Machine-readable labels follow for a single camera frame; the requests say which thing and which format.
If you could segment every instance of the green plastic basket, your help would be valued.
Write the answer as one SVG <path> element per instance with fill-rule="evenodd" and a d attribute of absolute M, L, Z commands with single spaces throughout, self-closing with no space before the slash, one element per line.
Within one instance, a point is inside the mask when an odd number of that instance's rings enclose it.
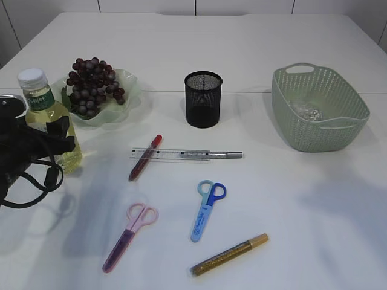
<path fill-rule="evenodd" d="M 313 71 L 288 71 L 297 66 Z M 301 117 L 294 103 L 318 108 L 321 120 Z M 274 72 L 272 105 L 284 137 L 293 148 L 303 152 L 343 149 L 355 139 L 370 115 L 360 95 L 342 76 L 310 63 L 296 63 Z"/>

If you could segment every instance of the red marker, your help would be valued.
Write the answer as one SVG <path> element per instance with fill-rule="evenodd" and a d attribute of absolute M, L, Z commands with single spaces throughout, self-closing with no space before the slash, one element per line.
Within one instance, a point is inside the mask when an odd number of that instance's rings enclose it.
<path fill-rule="evenodd" d="M 163 139 L 163 137 L 161 135 L 157 135 L 156 138 L 152 141 L 151 145 L 145 150 L 143 156 L 141 156 L 140 160 L 132 169 L 132 172 L 129 175 L 129 181 L 135 180 L 136 177 L 138 177 L 138 175 L 143 170 L 144 166 L 151 159 L 153 153 L 155 152 L 154 149 L 157 148 L 158 145 L 161 143 L 161 139 Z"/>

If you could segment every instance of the basket handle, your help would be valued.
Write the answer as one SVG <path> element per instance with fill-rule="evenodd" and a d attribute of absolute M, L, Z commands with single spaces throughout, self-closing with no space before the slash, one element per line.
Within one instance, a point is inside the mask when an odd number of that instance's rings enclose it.
<path fill-rule="evenodd" d="M 284 68 L 284 71 L 285 71 L 285 73 L 287 73 L 287 74 L 292 74 L 293 72 L 287 72 L 287 70 L 290 69 L 290 68 L 295 68 L 295 67 L 297 67 L 297 66 L 309 66 L 310 68 L 313 68 L 312 71 L 310 71 L 310 72 L 305 72 L 305 73 L 307 73 L 307 74 L 312 73 L 316 68 L 318 68 L 317 65 L 312 65 L 311 63 L 307 63 L 307 62 L 299 62 L 299 63 L 294 63 L 294 64 L 292 64 L 292 65 L 286 66 L 286 67 Z"/>

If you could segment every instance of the plastic bottle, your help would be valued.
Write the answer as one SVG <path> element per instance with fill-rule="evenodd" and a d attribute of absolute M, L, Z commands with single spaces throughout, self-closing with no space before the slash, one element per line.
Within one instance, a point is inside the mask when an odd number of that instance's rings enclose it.
<path fill-rule="evenodd" d="M 67 108 L 55 101 L 46 75 L 41 69 L 26 69 L 19 73 L 18 80 L 29 107 L 25 115 L 29 127 L 47 132 L 46 123 L 56 121 L 62 116 L 69 116 Z M 56 162 L 62 166 L 65 173 L 73 172 L 82 160 L 82 152 L 70 116 L 69 119 L 67 136 L 74 136 L 75 148 L 72 152 L 55 155 Z"/>

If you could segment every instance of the scissors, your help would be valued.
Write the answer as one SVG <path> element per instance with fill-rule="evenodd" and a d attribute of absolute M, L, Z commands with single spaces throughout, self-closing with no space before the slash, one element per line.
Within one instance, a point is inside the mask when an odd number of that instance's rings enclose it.
<path fill-rule="evenodd" d="M 134 209 L 139 210 L 137 214 L 133 213 Z M 126 248 L 133 240 L 136 232 L 144 225 L 153 224 L 158 218 L 158 211 L 153 207 L 147 207 L 145 204 L 132 204 L 126 215 L 129 219 L 129 223 L 123 231 L 119 241 L 114 246 L 106 262 L 102 266 L 102 271 L 110 273 L 118 261 L 121 259 Z"/>
<path fill-rule="evenodd" d="M 208 189 L 206 192 L 203 190 L 204 184 L 210 185 L 210 189 Z M 222 195 L 215 195 L 215 190 L 217 187 L 223 189 Z M 203 180 L 198 184 L 198 192 L 203 198 L 201 200 L 201 207 L 191 234 L 191 241 L 193 242 L 198 242 L 200 240 L 200 237 L 204 231 L 204 227 L 206 226 L 208 218 L 211 214 L 213 203 L 219 199 L 223 199 L 226 196 L 227 190 L 221 183 L 213 183 L 209 180 Z"/>

